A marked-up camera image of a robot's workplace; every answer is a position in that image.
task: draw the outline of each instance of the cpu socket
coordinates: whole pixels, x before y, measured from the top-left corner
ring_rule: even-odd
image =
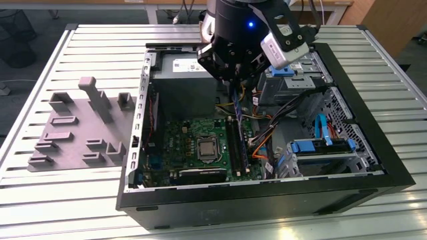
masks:
[[[197,159],[209,164],[218,159],[216,136],[197,137]]]

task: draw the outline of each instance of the power supply label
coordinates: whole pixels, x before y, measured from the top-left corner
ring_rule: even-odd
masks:
[[[205,72],[206,70],[197,63],[194,58],[181,58],[173,60],[173,73]]]

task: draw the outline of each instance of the trash bin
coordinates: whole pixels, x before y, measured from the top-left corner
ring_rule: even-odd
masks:
[[[37,37],[22,10],[0,9],[0,26],[18,42],[27,42]]]
[[[0,59],[10,66],[19,69],[35,61],[35,54],[27,42],[17,41],[0,26]]]

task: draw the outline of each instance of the desk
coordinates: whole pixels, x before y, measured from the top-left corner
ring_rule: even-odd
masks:
[[[332,12],[326,25],[337,25],[345,9],[353,0],[322,0],[324,11]],[[314,2],[317,11],[321,11],[320,2]],[[149,24],[157,24],[157,10],[178,10],[179,0],[0,0],[0,9],[34,10],[145,10]],[[301,10],[301,3],[296,2],[292,11]],[[206,0],[194,0],[193,10],[206,9]],[[309,11],[308,0],[304,0],[304,11]]]
[[[26,161],[51,110],[51,93],[86,98],[77,82],[79,76],[93,76],[107,97],[122,92],[135,96],[145,43],[197,43],[198,26],[79,25],[58,40],[0,149],[0,238],[424,239],[425,97],[368,31],[322,26],[317,36],[330,46],[416,185],[341,214],[147,232],[114,210],[119,167],[27,172]]]

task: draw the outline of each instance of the motherboard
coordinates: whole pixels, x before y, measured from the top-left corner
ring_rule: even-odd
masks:
[[[257,159],[240,159],[238,134],[233,118],[167,121],[163,126],[162,153],[146,158],[145,183],[153,187],[237,182],[261,179]],[[244,144],[253,136],[250,121],[241,121]]]

